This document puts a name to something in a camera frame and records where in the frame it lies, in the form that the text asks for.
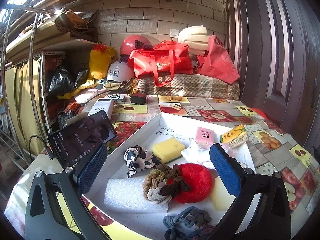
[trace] table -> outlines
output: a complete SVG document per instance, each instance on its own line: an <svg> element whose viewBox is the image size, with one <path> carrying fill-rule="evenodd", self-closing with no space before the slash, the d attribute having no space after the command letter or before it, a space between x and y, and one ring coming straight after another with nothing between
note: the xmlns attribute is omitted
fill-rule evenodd
<svg viewBox="0 0 320 240"><path fill-rule="evenodd" d="M176 105L173 105L173 109L180 108L180 110L178 112L171 110L170 105L172 104ZM161 111L174 112L187 118L212 122L230 128L243 124L249 137L247 145L256 173L271 175L273 172L279 171L284 181L291 184L295 189L292 190L292 187L288 187L290 188L289 191L295 191L295 199L289 204L292 223L291 237L301 229L319 200L319 163L291 135L285 133L273 122L240 101L215 98L147 96L146 105L140 106L132 104L130 96L128 96L124 102L117 103L115 111L111 117L111 122L115 127L121 125L121 123L134 126L135 122L147 122ZM121 136L120 139L118 138L108 145L113 148L117 147L121 140L126 138L125 135ZM4 214L22 236L24 236L24 216L28 193L33 177L38 170L51 174L61 172L62 167L56 159L50 161L46 155L40 154L15 185ZM63 198L61 199L61 195L58 196L58 199L63 213L69 219L67 219L67 222L71 229L79 232L71 215L66 210L67 207L63 203ZM146 239L117 222L103 226L103 229L113 239L117 240Z"/></svg>

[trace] yellow foam block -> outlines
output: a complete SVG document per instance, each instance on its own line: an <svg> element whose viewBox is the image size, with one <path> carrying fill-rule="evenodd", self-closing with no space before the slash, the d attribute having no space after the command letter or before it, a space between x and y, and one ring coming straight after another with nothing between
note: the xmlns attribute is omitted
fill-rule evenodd
<svg viewBox="0 0 320 240"><path fill-rule="evenodd" d="M167 163L181 156L181 151L185 148L181 142L171 137L153 145L152 153L161 159L161 163Z"/></svg>
<svg viewBox="0 0 320 240"><path fill-rule="evenodd" d="M227 211L236 198L228 193L220 177L216 177L214 187L209 197L216 211Z"/></svg>

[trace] brick wall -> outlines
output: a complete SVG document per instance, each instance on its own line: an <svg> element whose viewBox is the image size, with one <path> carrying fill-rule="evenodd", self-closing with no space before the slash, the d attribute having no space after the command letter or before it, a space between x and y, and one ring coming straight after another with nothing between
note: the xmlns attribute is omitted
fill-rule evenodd
<svg viewBox="0 0 320 240"><path fill-rule="evenodd" d="M74 11L99 9L90 27L96 27L99 41L115 47L117 58L121 42L133 34L147 36L155 45L158 40L171 40L170 29L182 30L204 25L208 34L225 40L225 0L77 0L65 5ZM69 53L75 68L89 61L89 51Z"/></svg>

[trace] light switch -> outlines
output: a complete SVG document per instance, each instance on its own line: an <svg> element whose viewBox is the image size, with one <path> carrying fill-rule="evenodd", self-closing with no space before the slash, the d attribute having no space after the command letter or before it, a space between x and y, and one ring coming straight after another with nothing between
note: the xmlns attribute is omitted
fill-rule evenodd
<svg viewBox="0 0 320 240"><path fill-rule="evenodd" d="M170 29L170 37L171 38L178 38L179 33L180 33L180 30Z"/></svg>

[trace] curtain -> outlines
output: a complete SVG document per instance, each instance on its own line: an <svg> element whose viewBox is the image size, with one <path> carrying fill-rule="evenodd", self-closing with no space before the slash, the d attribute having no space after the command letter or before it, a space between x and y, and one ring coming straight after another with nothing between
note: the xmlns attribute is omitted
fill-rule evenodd
<svg viewBox="0 0 320 240"><path fill-rule="evenodd" d="M39 67L41 58L33 60L33 79L36 106L41 122L41 129L45 131L41 117L41 108L39 100ZM7 98L10 115L14 129L17 133L21 146L28 149L29 138L35 134L40 136L38 126L36 125L35 113L33 112L30 87L29 87L29 62L11 68L5 72ZM31 141L31 153L38 155L44 149L43 143L33 138Z"/></svg>

